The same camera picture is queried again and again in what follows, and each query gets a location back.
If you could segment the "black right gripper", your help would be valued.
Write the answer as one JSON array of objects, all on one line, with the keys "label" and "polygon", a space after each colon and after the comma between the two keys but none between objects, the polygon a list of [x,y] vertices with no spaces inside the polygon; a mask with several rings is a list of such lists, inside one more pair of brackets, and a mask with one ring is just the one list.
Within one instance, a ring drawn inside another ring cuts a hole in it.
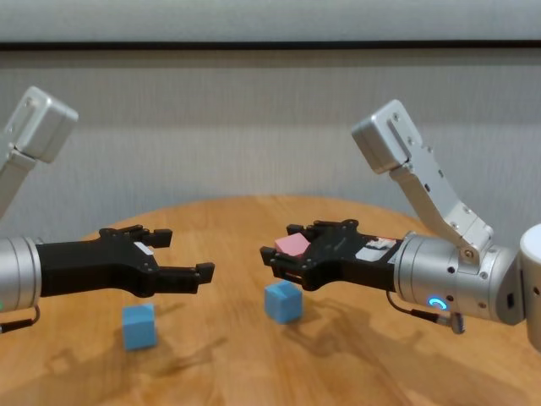
[{"label": "black right gripper", "polygon": [[300,260],[271,247],[261,247],[260,255],[273,276],[301,284],[307,291],[315,291],[328,283],[353,283],[383,291],[395,290],[394,272],[400,239],[387,239],[357,232],[331,234],[336,230],[356,230],[357,220],[341,222],[316,220],[307,226],[289,224],[287,235],[302,234],[314,241],[303,254],[302,275]]}]

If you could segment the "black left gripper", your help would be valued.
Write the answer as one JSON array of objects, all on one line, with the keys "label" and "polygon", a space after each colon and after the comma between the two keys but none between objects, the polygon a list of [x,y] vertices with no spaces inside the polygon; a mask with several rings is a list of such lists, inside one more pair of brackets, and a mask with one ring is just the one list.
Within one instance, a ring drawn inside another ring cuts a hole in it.
[{"label": "black left gripper", "polygon": [[150,231],[143,225],[133,225],[102,228],[99,235],[88,241],[37,246],[42,298],[108,288],[141,298],[153,293],[196,294],[200,285],[212,281],[214,263],[158,268],[154,257],[135,243],[157,249],[169,247],[171,229]]}]

